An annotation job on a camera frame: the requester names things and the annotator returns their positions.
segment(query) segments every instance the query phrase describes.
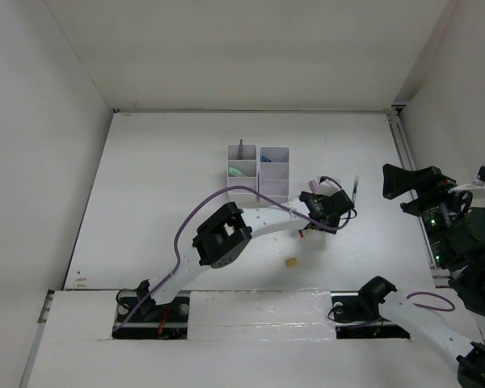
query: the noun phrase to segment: white wall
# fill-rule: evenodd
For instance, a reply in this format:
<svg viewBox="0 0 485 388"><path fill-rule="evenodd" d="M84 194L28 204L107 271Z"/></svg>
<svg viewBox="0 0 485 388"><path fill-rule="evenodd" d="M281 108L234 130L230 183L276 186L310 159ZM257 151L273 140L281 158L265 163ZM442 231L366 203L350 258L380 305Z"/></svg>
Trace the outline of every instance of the white wall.
<svg viewBox="0 0 485 388"><path fill-rule="evenodd" d="M45 1L121 109L388 108L448 3Z"/></svg>
<svg viewBox="0 0 485 388"><path fill-rule="evenodd" d="M111 114L42 0L0 1L0 388L61 287Z"/></svg>
<svg viewBox="0 0 485 388"><path fill-rule="evenodd" d="M428 81L402 120L418 168L435 165L462 183L474 178L485 162L485 0L458 0Z"/></svg>

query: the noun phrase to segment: white table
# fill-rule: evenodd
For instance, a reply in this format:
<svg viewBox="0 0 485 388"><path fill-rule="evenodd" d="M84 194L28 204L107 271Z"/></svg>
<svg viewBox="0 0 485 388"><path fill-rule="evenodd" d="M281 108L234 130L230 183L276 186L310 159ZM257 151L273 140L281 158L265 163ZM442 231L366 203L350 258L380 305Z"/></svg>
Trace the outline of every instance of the white table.
<svg viewBox="0 0 485 388"><path fill-rule="evenodd" d="M480 340L455 292L436 292L457 305L445 322ZM56 293L28 388L458 387L416 339L335 339L329 293L193 292L189 339L175 341L112 339L114 297Z"/></svg>
<svg viewBox="0 0 485 388"><path fill-rule="evenodd" d="M359 289L375 275L413 289L434 287L419 221L399 208L409 198L382 198L382 165L399 164L385 115L190 112L115 114L65 288L132 288L167 274L175 232L196 204L226 186L226 147L240 138L291 149L294 195L316 175L341 179L350 194L358 174L359 215L336 236L263 236L188 289ZM225 201L214 200L192 220L182 250ZM292 257L299 265L287 268Z"/></svg>

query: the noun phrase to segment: white panel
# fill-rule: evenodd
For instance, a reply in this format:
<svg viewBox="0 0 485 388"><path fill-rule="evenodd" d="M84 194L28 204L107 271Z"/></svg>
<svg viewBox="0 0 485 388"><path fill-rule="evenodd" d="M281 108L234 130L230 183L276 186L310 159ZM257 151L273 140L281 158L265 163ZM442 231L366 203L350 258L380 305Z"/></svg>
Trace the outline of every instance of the white panel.
<svg viewBox="0 0 485 388"><path fill-rule="evenodd" d="M273 300L276 293L270 294L261 295L261 302L253 299L255 307L265 306L263 301L268 298L278 302ZM331 323L327 324L331 338L321 342L244 340L237 336L182 341L111 339L114 298L115 292L104 291L56 294L30 388L53 388L55 382L61 388L76 384L80 388L152 386L155 382L176 388L458 386L456 374L416 339L336 340ZM218 311L213 310L215 300L205 306L219 318L204 321L207 325L212 323L211 333L215 333L216 323L227 322L223 311L240 323L259 321L258 312L251 318L237 315L239 305L230 306L227 302L221 302L222 310ZM247 300L242 312L249 312L250 308L251 300ZM474 320L463 306L458 304L457 308L442 317L453 324L461 323L465 329L461 333L478 340Z"/></svg>
<svg viewBox="0 0 485 388"><path fill-rule="evenodd" d="M166 275L185 217L226 185L226 145L288 146L290 192L318 175L340 178L352 192L360 175L358 217L337 235L278 232L248 244L231 265L199 276L189 289L358 289L382 275L413 288L433 287L428 249L417 218L401 200L382 198L382 165L399 164L387 119L341 113L116 114L65 284L68 289L119 289ZM182 234L220 205L218 197ZM298 266L285 260L296 257Z"/></svg>
<svg viewBox="0 0 485 388"><path fill-rule="evenodd" d="M46 0L121 109L369 109L395 99L447 0Z"/></svg>
<svg viewBox="0 0 485 388"><path fill-rule="evenodd" d="M0 387L61 287L110 113L41 0L0 1Z"/></svg>
<svg viewBox="0 0 485 388"><path fill-rule="evenodd" d="M474 178L485 162L485 1L457 2L429 80L402 118L418 168Z"/></svg>

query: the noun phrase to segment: yellow sticky note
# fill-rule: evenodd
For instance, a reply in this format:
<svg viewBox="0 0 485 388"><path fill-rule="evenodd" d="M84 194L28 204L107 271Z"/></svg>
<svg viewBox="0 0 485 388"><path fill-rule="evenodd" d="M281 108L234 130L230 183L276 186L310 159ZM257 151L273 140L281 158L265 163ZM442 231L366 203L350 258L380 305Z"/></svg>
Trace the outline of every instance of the yellow sticky note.
<svg viewBox="0 0 485 388"><path fill-rule="evenodd" d="M284 260L284 262L285 262L285 266L287 268L298 266L298 260L297 260L296 257L292 257L291 259L286 259L286 260Z"/></svg>

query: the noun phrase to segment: green object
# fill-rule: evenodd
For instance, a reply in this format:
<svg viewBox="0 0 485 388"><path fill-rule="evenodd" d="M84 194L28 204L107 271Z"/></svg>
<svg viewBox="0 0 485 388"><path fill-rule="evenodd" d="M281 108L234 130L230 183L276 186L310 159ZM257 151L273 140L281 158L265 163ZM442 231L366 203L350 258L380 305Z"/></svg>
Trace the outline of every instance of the green object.
<svg viewBox="0 0 485 388"><path fill-rule="evenodd" d="M241 171L239 171L237 168L235 167L230 167L228 169L228 175L232 175L232 176L245 176Z"/></svg>

